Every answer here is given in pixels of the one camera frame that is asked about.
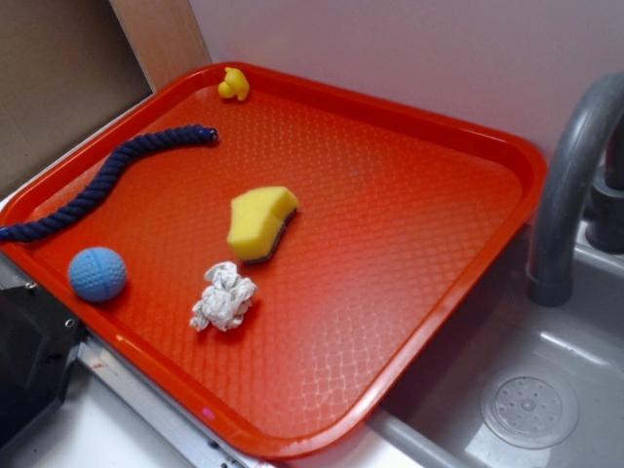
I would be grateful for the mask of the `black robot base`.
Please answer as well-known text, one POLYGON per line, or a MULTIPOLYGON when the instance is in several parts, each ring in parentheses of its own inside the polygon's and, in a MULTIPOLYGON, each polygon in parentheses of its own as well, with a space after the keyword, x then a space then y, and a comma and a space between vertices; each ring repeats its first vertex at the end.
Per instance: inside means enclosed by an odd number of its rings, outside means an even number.
POLYGON ((1 451, 64 402, 84 334, 80 319, 47 290, 1 291, 1 451))

